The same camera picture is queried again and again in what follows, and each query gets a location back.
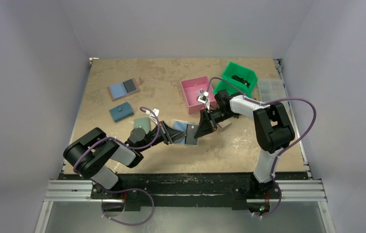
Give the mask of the dark grey VIP card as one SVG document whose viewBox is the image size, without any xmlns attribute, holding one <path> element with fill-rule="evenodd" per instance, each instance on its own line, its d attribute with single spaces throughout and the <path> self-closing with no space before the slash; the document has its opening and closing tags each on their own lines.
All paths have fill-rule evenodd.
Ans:
<svg viewBox="0 0 366 233">
<path fill-rule="evenodd" d="M 198 129 L 198 125 L 197 124 L 192 124 L 192 123 L 188 123 L 186 126 L 186 137 L 185 137 L 185 145 L 190 145 L 190 146 L 196 146 L 198 145 L 198 139 L 194 138 L 195 133 L 197 132 Z"/>
</svg>

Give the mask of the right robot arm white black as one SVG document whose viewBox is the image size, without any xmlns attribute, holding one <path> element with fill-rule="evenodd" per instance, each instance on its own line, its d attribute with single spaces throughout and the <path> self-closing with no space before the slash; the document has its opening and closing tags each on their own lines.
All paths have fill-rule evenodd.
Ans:
<svg viewBox="0 0 366 233">
<path fill-rule="evenodd" d="M 226 90 L 215 95 L 217 108 L 200 111 L 200 121 L 194 138 L 211 134 L 218 124 L 232 117 L 245 116 L 253 120 L 260 155 L 250 178 L 248 190 L 257 198 L 273 187 L 279 155 L 295 139 L 295 132 L 282 103 L 262 103 L 240 93 Z"/>
</svg>

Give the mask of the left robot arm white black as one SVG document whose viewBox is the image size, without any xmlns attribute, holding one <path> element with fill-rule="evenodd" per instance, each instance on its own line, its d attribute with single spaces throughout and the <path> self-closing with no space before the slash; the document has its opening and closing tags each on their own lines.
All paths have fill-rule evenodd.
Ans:
<svg viewBox="0 0 366 233">
<path fill-rule="evenodd" d="M 143 128 L 134 128 L 123 143 L 108 137 L 96 127 L 70 144 L 63 152 L 63 158 L 73 166 L 73 171 L 103 187 L 103 193 L 114 199 L 120 196 L 121 179 L 106 166 L 109 160 L 117 161 L 126 167 L 133 168 L 142 159 L 142 152 L 159 143 L 172 144 L 187 135 L 176 130 L 164 121 L 154 129 L 146 132 Z"/>
</svg>

